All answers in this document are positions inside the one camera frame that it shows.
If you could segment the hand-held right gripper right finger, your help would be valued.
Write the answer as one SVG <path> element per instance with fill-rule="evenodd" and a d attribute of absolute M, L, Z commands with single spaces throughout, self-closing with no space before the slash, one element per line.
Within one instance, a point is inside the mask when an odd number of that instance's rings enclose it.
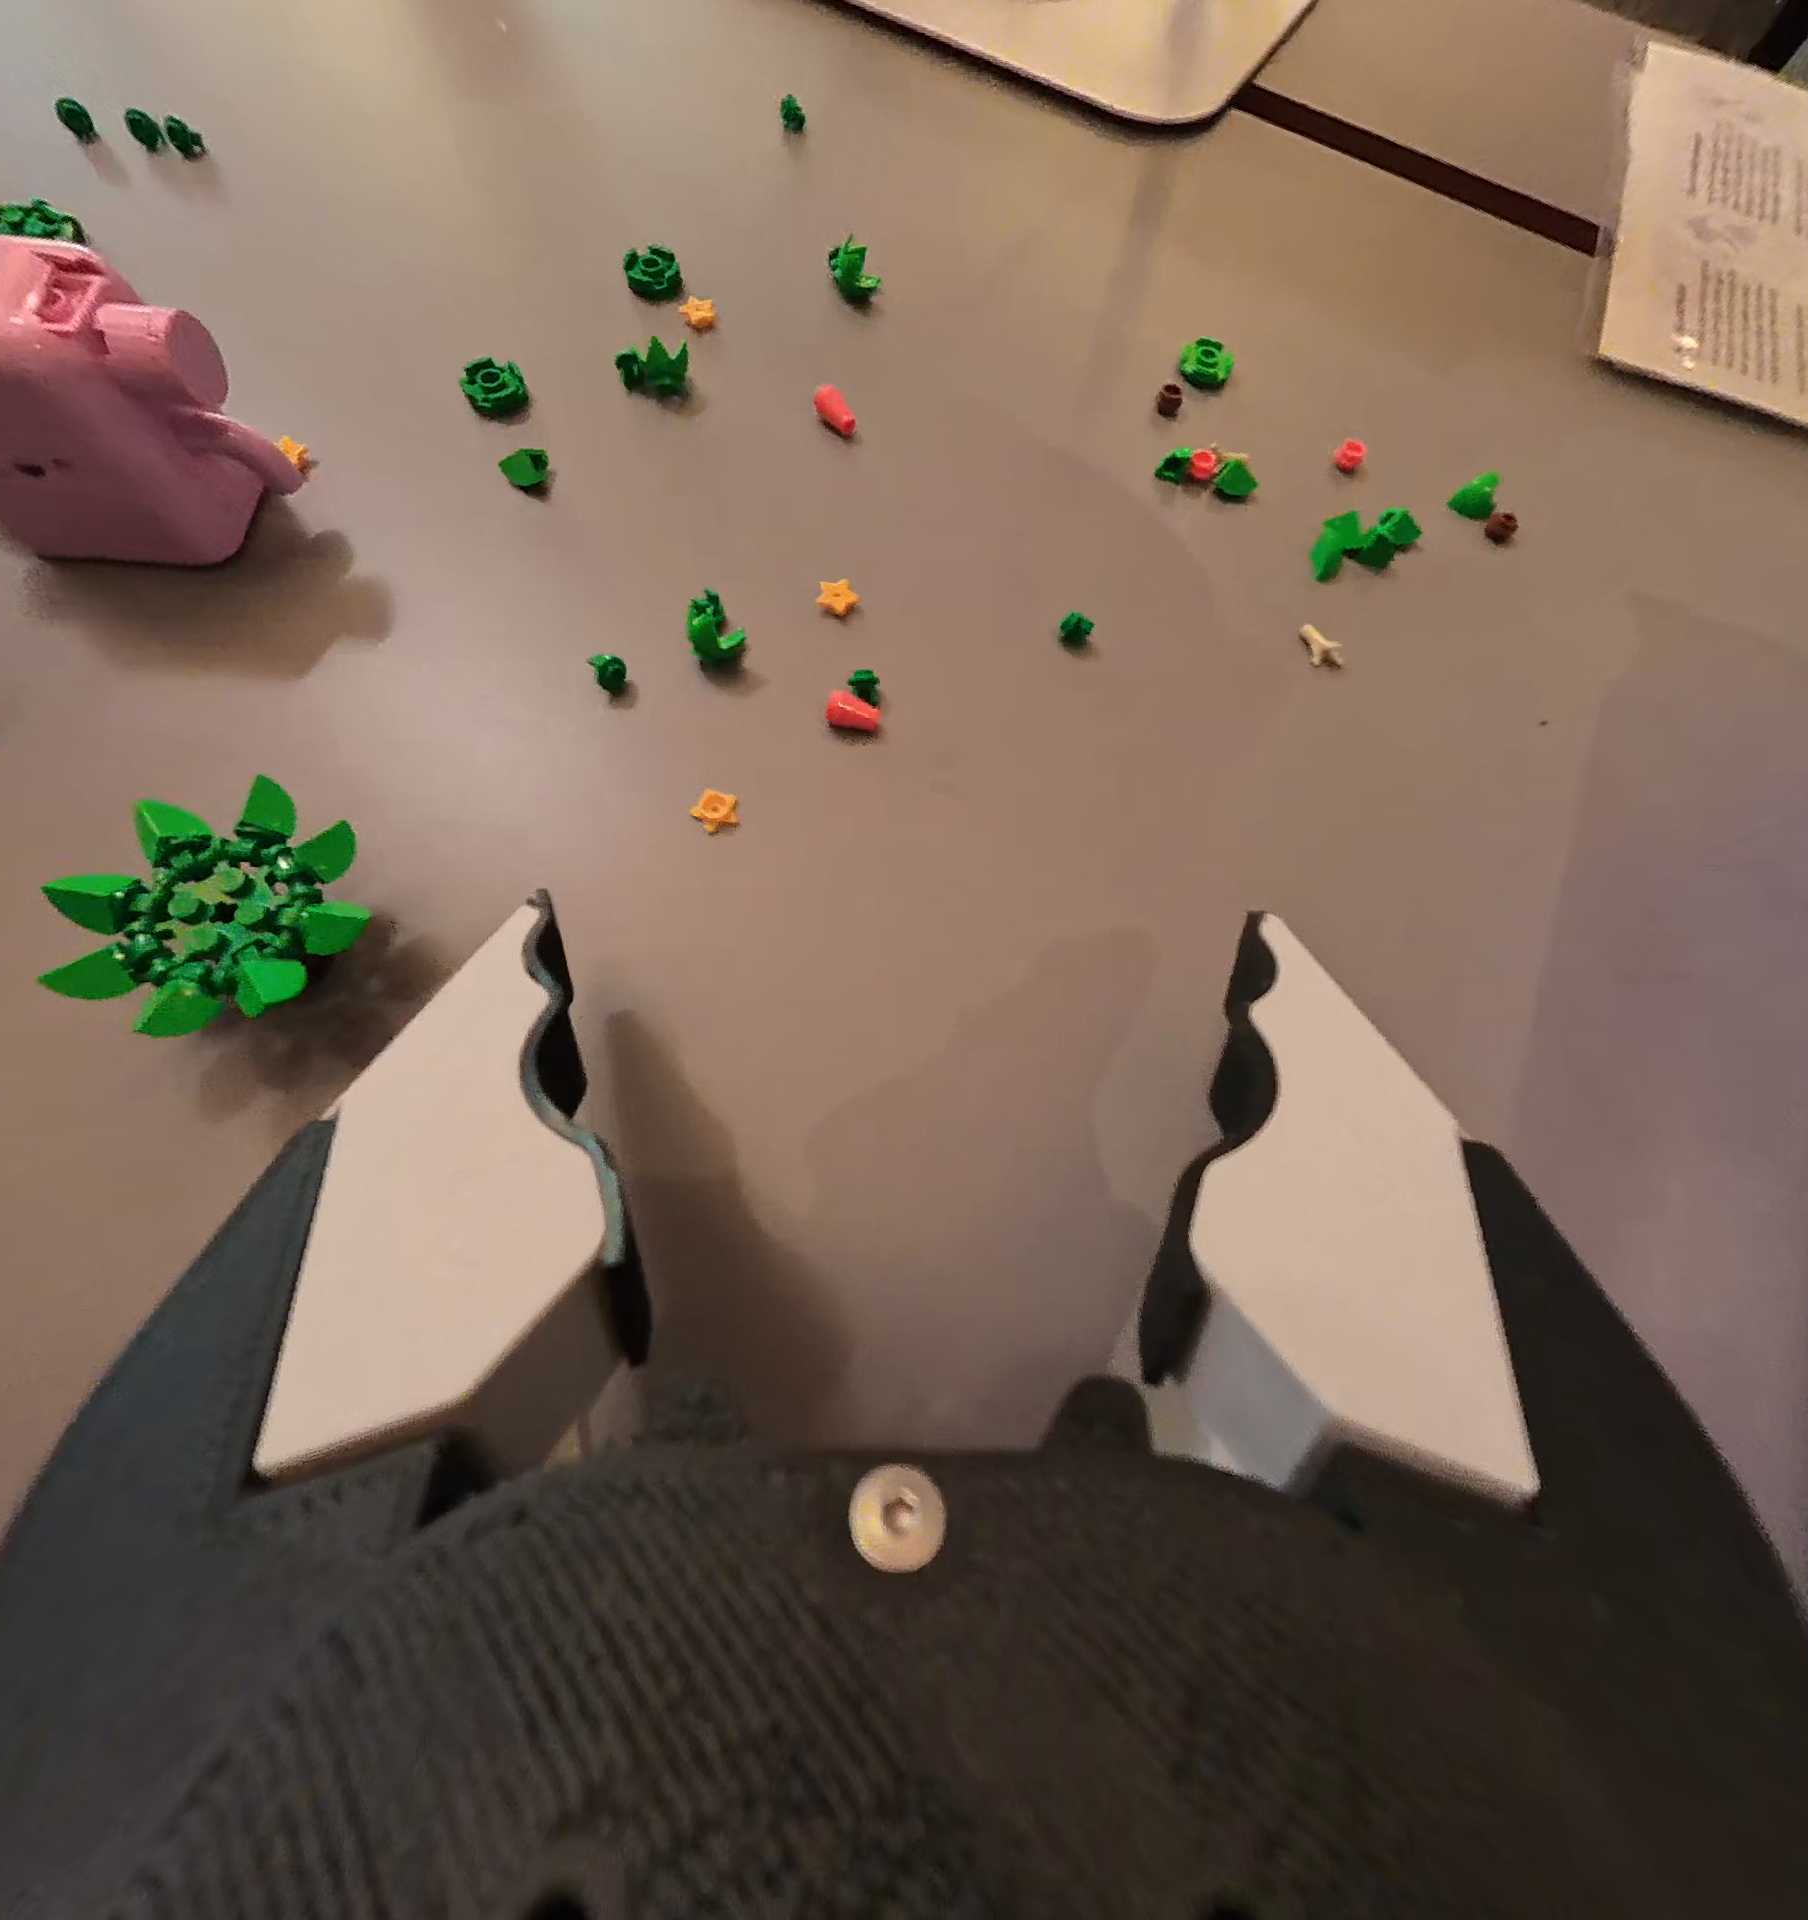
<path fill-rule="evenodd" d="M 1241 924 L 1207 1103 L 1138 1302 L 1156 1454 L 1304 1495 L 1357 1451 L 1536 1501 L 1457 1119 L 1271 913 Z"/>

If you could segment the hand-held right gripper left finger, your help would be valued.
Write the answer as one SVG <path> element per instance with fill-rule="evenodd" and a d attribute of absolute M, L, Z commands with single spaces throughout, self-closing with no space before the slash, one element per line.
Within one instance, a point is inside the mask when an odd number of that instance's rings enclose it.
<path fill-rule="evenodd" d="M 651 1353 L 627 1196 L 584 1123 L 574 982 L 535 892 L 342 1091 L 252 1443 L 273 1485 L 412 1442 L 535 1473 Z"/>

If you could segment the green toy brick leaf rosette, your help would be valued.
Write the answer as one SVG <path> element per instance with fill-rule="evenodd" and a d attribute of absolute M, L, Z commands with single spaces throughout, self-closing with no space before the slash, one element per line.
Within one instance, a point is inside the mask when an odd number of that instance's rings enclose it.
<path fill-rule="evenodd" d="M 333 895 L 358 856 L 353 821 L 302 834 L 297 805 L 268 777 L 252 779 L 228 832 L 162 800 L 134 805 L 131 830 L 138 876 L 43 884 L 55 913 L 97 941 L 36 984 L 76 1003 L 134 998 L 138 1035 L 259 1021 L 300 1000 L 370 927 L 368 907 Z"/>

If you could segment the pink toy brick watering can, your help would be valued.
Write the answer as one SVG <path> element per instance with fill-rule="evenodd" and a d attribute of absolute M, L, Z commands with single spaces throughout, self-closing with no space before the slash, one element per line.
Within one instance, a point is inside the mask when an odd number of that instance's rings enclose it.
<path fill-rule="evenodd" d="M 0 532 L 31 554 L 236 556 L 307 467 L 225 412 L 228 386 L 192 312 L 151 304 L 87 246 L 0 231 Z"/>

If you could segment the printed paper sheet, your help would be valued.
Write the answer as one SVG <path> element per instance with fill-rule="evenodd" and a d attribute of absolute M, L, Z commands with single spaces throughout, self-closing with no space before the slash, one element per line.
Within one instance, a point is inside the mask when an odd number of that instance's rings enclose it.
<path fill-rule="evenodd" d="M 1593 358 L 1808 429 L 1808 93 L 1648 39 L 1616 188 Z"/>

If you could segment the grey board corner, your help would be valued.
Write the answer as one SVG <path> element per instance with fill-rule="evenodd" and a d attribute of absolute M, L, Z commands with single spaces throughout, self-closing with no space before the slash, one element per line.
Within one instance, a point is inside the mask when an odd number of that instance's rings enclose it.
<path fill-rule="evenodd" d="M 1140 128 L 1227 109 L 1310 2 L 858 2 L 858 12 Z"/>

